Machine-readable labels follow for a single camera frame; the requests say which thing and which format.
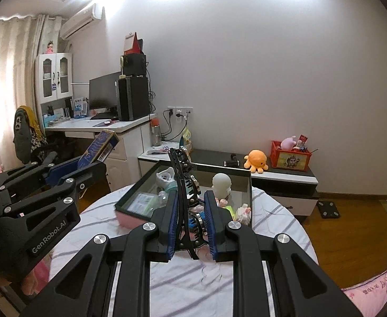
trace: striped tablecloth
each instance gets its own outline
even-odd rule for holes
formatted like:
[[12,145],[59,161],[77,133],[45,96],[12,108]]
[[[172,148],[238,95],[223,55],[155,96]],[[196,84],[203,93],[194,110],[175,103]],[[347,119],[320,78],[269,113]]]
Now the striped tablecloth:
[[[81,214],[81,222],[53,251],[50,280],[95,235],[101,233],[112,238],[130,231],[119,225],[114,214],[114,204],[129,188],[106,195]],[[263,190],[253,188],[252,195],[254,231],[269,237],[287,233],[317,262],[308,235],[293,215]],[[169,263],[151,264],[151,317],[232,316],[232,263],[214,262],[206,246],[199,249],[198,256],[200,260],[194,261],[183,251],[176,253]],[[268,279],[265,262],[263,268]],[[270,312],[274,315],[270,285],[267,288]]]

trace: red basket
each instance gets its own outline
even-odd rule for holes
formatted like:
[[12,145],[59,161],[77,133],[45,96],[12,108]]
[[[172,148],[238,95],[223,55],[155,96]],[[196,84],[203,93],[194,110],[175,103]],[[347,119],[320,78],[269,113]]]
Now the red basket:
[[271,141],[271,166],[273,168],[307,171],[311,153],[308,150],[300,152],[277,149],[280,143],[278,141]]

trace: curtain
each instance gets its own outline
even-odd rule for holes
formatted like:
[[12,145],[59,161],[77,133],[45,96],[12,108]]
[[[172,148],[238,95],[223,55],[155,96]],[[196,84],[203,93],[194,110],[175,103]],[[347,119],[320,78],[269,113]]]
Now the curtain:
[[0,165],[6,170],[22,165],[13,143],[16,109],[35,110],[34,60],[38,54],[45,16],[0,20]]

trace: blue box on desk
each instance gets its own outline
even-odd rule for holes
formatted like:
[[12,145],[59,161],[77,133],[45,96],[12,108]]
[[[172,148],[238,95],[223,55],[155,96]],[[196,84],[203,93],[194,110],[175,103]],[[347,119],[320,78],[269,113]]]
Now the blue box on desk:
[[78,168],[86,167],[94,161],[104,162],[118,142],[119,139],[114,131],[101,131],[78,161]]

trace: storage box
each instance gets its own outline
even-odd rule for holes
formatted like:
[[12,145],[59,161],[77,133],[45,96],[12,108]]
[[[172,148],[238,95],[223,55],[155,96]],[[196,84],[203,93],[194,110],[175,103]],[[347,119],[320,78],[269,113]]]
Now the storage box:
[[119,138],[114,131],[102,130],[82,155],[78,162],[78,169],[97,160],[104,162],[118,142]]
[[[158,197],[159,190],[156,183],[156,174],[171,166],[169,161],[159,161],[152,167],[127,193],[115,204],[116,216],[121,226],[133,229],[138,225],[149,221],[153,209],[147,208],[154,197]],[[232,190],[227,199],[234,212],[248,204],[253,213],[251,173],[248,170],[224,168],[217,166],[196,165],[197,170],[191,174],[195,176],[201,187],[201,199],[207,190],[211,190],[213,176],[217,173],[225,173],[230,176]]]
[[277,149],[280,143],[278,141],[271,141],[271,166],[273,168],[307,171],[311,153],[308,150],[300,152]]

